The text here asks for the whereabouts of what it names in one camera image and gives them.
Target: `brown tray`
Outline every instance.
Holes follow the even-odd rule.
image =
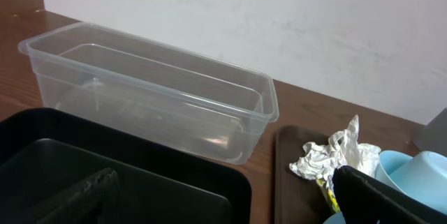
[[[315,181],[299,178],[288,164],[303,157],[306,142],[328,144],[328,136],[296,126],[286,126],[275,133],[274,223],[321,224],[331,215]]]

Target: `container rim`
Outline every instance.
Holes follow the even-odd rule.
[[[231,68],[237,68],[237,69],[240,69],[240,70],[243,70],[243,71],[247,71],[247,72],[250,72],[250,73],[253,73],[253,74],[256,74],[256,75],[260,75],[260,76],[264,77],[268,81],[268,84],[269,84],[270,97],[271,97],[271,100],[272,100],[272,112],[269,113],[269,114],[255,112],[255,111],[247,110],[247,109],[244,109],[244,108],[241,108],[241,107],[237,107],[237,106],[234,106],[234,105],[229,105],[227,103],[222,103],[222,102],[219,102],[219,101],[211,100],[209,98],[203,98],[201,96],[196,96],[194,94],[189,94],[189,93],[185,93],[185,92],[179,93],[178,91],[176,91],[176,90],[174,90],[172,88],[169,88],[169,87],[165,87],[165,86],[161,86],[159,84],[154,84],[154,83],[151,83],[151,82],[148,82],[148,81],[140,80],[140,79],[135,78],[135,77],[129,77],[127,75],[116,73],[116,72],[111,71],[111,70],[106,70],[104,68],[90,66],[89,64],[84,64],[84,63],[81,63],[79,61],[74,61],[74,60],[71,60],[71,59],[63,58],[63,57],[60,57],[60,56],[55,55],[55,54],[51,54],[51,53],[48,53],[48,52],[43,52],[41,50],[36,50],[36,49],[32,48],[29,45],[30,43],[35,43],[36,41],[38,41],[38,40],[40,40],[42,38],[54,35],[56,33],[62,32],[62,31],[67,31],[69,29],[74,29],[74,28],[77,28],[77,27],[91,27],[91,28],[95,28],[95,29],[101,29],[101,30],[104,30],[104,31],[107,31],[107,32],[110,32],[110,33],[118,33],[119,35],[122,35],[122,36],[126,36],[126,37],[133,38],[133,39],[136,39],[136,40],[141,40],[143,42],[148,42],[148,43],[151,43],[151,44],[154,44],[154,45],[157,45],[157,46],[166,47],[166,48],[171,49],[171,50],[180,50],[182,52],[186,52],[187,54],[192,54],[195,57],[199,57],[201,59],[207,59],[209,61],[215,61],[215,62],[217,62],[219,64],[230,66]],[[56,59],[60,64],[64,64],[64,65],[65,64],[69,64],[71,67],[77,66],[77,67],[80,67],[80,68],[83,68],[83,69],[86,69],[86,68],[87,69],[95,69],[95,70],[100,70],[103,73],[118,75],[118,76],[121,77],[120,79],[116,79],[116,78],[110,77],[110,76],[107,76],[107,78],[112,78],[112,79],[114,79],[116,81],[123,82],[122,78],[124,77],[125,80],[131,81],[130,83],[126,82],[126,83],[129,83],[131,85],[135,85],[135,82],[137,82],[137,83],[144,83],[145,87],[143,87],[142,85],[136,85],[136,86],[138,86],[140,88],[143,88],[143,89],[146,89],[147,85],[152,86],[152,87],[157,87],[159,90],[167,91],[166,93],[162,92],[162,91],[158,91],[158,92],[163,93],[165,95],[174,96],[174,97],[177,97],[177,98],[180,98],[180,99],[185,99],[184,97],[186,96],[186,97],[192,98],[194,100],[200,100],[200,101],[209,103],[209,104],[211,104],[212,107],[216,107],[217,106],[220,110],[227,111],[227,112],[234,113],[234,114],[239,114],[239,115],[242,115],[244,117],[252,117],[252,118],[256,118],[258,120],[262,120],[262,121],[269,121],[270,123],[275,122],[278,119],[278,117],[279,117],[279,108],[278,108],[278,103],[277,103],[277,94],[276,94],[276,90],[274,88],[273,79],[269,75],[266,75],[265,73],[259,72],[257,70],[252,70],[250,68],[239,66],[237,64],[228,63],[228,62],[222,61],[220,59],[216,59],[214,57],[208,57],[208,56],[205,56],[203,54],[199,54],[197,52],[192,52],[192,51],[185,50],[185,49],[182,49],[182,48],[179,48],[179,47],[175,47],[175,46],[172,46],[172,45],[168,45],[168,44],[165,44],[165,43],[160,43],[160,42],[152,40],[152,39],[143,38],[141,36],[136,36],[136,35],[129,34],[129,33],[123,32],[123,31],[110,29],[110,28],[103,27],[101,25],[97,25],[97,24],[94,24],[94,23],[90,23],[90,22],[75,22],[73,24],[66,25],[66,26],[60,27],[58,29],[54,29],[54,30],[42,33],[42,34],[34,36],[32,38],[28,38],[28,39],[22,40],[19,43],[19,45],[18,45],[18,50],[21,53],[29,55],[29,56],[31,56],[32,52],[37,52],[39,54],[46,55],[46,56],[52,57],[53,59]]]

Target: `light blue bowl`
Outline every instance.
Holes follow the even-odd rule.
[[[382,151],[379,157],[380,162],[376,168],[375,178],[383,184],[390,186],[401,193],[405,193],[390,178],[390,174],[402,167],[405,163],[408,163],[412,157],[398,151]]]
[[[344,221],[343,214],[338,212],[329,217],[323,224],[346,224],[346,222]]]
[[[447,214],[447,158],[423,151],[390,174],[409,197]]]

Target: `gray object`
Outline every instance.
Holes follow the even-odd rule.
[[[421,151],[447,156],[447,108],[429,122],[413,142]]]

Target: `black plastic tray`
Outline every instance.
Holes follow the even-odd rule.
[[[0,223],[112,168],[118,223],[248,223],[251,186],[229,167],[49,108],[0,123]]]

